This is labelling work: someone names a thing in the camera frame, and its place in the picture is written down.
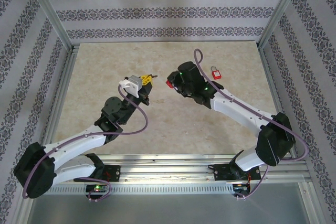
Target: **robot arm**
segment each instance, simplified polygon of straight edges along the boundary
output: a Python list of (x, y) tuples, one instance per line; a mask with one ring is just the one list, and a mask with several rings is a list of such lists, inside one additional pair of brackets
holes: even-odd
[(181, 64), (177, 71), (168, 76), (166, 82), (170, 88), (175, 89), (183, 97), (192, 98), (198, 104), (231, 117), (241, 125), (248, 127), (257, 137), (256, 146), (238, 153), (232, 160), (230, 170), (235, 179), (240, 179), (241, 174), (262, 164), (276, 166), (293, 147), (295, 143), (293, 136), (242, 108), (233, 102), (233, 99), (291, 129), (287, 116), (282, 113), (271, 115), (253, 108), (234, 97), (222, 85), (217, 82), (213, 83), (230, 99), (221, 95), (210, 83), (206, 82), (197, 66), (191, 61)]
[[(152, 90), (152, 75), (131, 76), (119, 83), (128, 93), (126, 98), (135, 105), (144, 103), (149, 105), (149, 94)], [(99, 146), (103, 146), (118, 137), (114, 135), (87, 135), (95, 132), (116, 132), (123, 131), (121, 125), (125, 125), (136, 107), (126, 99), (121, 101), (118, 97), (110, 97), (101, 110), (101, 116), (94, 125), (86, 130), (71, 136), (57, 143), (41, 146), (39, 143), (29, 145), (14, 168), (14, 175), (22, 186), (25, 185), (29, 174), (36, 163), (59, 145), (75, 137), (85, 136), (72, 143), (63, 146), (45, 158), (37, 167), (29, 181), (27, 194), (29, 198), (36, 198), (44, 194), (51, 186), (61, 182), (80, 177), (101, 179), (104, 170), (107, 168), (95, 154), (80, 154)]]

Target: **padlock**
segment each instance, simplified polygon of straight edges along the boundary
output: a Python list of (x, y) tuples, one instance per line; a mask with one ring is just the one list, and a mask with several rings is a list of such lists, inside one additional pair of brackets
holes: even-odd
[(211, 67), (211, 72), (212, 72), (212, 77), (215, 80), (218, 80), (222, 77), (221, 73), (219, 72), (219, 70), (217, 70), (217, 68), (215, 66)]

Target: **patterned wallpaper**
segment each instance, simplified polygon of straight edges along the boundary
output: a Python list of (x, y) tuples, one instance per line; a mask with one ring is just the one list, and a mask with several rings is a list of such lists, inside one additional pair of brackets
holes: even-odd
[(50, 0), (74, 44), (258, 40), (279, 0)]
[(10, 223), (13, 169), (41, 141), (67, 53), (37, 0), (0, 0), (0, 27), (0, 223)]
[(282, 109), (309, 145), (327, 223), (336, 223), (335, 10), (335, 0), (291, 0), (264, 48)]

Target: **work surface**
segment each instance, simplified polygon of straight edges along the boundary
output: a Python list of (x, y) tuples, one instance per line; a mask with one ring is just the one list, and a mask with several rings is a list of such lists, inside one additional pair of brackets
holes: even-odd
[[(204, 54), (201, 65), (206, 74), (211, 76), (211, 66), (216, 66), (222, 74), (217, 82), (233, 95), (276, 113), (254, 41), (81, 44), (54, 141), (92, 125), (106, 99), (119, 96), (118, 83), (124, 77), (155, 74), (150, 105), (141, 105), (149, 118), (148, 128), (137, 135), (119, 136), (91, 152), (235, 154), (253, 146), (256, 138), (247, 128), (183, 98), (165, 84), (180, 64), (193, 61), (195, 48)], [(122, 127), (124, 132), (136, 131), (144, 122), (143, 115), (135, 111)]]

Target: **small red object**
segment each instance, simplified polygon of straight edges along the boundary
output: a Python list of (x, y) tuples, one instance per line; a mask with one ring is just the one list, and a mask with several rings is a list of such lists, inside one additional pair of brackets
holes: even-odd
[(212, 77), (215, 79), (215, 80), (218, 80), (222, 77), (221, 73), (219, 72), (219, 70), (217, 70), (216, 67), (212, 66), (211, 67), (211, 72), (212, 72)]
[(173, 85), (170, 83), (170, 81), (166, 81), (166, 84), (171, 88), (171, 89), (173, 89), (174, 87), (173, 87)]

